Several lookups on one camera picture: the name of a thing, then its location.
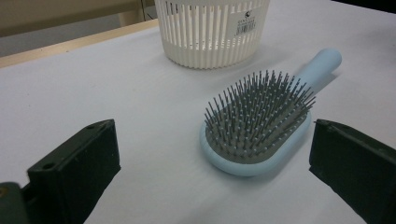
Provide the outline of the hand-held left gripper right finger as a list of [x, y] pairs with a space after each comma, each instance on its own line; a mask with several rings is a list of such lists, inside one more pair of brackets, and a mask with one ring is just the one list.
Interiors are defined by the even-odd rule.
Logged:
[[309, 171], [367, 224], [396, 224], [396, 149], [345, 124], [316, 121]]

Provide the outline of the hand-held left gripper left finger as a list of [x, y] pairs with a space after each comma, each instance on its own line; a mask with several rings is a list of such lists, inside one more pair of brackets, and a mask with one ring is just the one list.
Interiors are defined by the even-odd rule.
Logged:
[[95, 122], [27, 170], [23, 188], [34, 224], [83, 224], [120, 170], [115, 121]]

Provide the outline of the light blue hairbrush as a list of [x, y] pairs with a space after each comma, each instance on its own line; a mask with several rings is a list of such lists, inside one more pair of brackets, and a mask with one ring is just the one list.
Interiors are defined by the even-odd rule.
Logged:
[[237, 176], [276, 168], [304, 136], [316, 94], [341, 62], [338, 50], [323, 49], [295, 76], [266, 70], [239, 79], [205, 109], [205, 157]]

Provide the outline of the white slotted plastic basket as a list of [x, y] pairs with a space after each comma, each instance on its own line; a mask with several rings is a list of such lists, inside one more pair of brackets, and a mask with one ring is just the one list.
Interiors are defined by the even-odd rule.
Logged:
[[257, 50], [271, 0], [155, 0], [163, 50], [182, 66], [214, 69]]

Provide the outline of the white table cover sheet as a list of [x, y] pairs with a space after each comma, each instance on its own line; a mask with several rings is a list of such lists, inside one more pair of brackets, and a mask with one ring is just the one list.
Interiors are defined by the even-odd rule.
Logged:
[[269, 175], [227, 175], [203, 156], [210, 100], [260, 71], [294, 74], [321, 49], [343, 57], [314, 119], [396, 148], [396, 14], [332, 0], [273, 0], [249, 60], [215, 70], [168, 60], [156, 28], [0, 68], [0, 182], [96, 121], [116, 123], [120, 172], [86, 224], [364, 224], [309, 170], [306, 135]]

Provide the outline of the light wooden table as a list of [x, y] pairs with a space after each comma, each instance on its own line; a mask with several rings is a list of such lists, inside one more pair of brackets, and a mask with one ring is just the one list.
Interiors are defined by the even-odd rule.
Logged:
[[49, 57], [52, 55], [70, 52], [75, 49], [87, 47], [89, 45], [104, 42], [110, 39], [118, 38], [124, 35], [138, 33], [153, 27], [157, 27], [159, 22], [157, 19], [151, 21], [143, 21], [132, 25], [127, 25], [110, 31], [105, 31], [99, 34], [88, 35], [73, 40], [68, 40], [62, 43], [31, 49], [25, 52], [12, 54], [5, 57], [0, 57], [0, 68], [11, 65], [26, 63], [40, 58]]

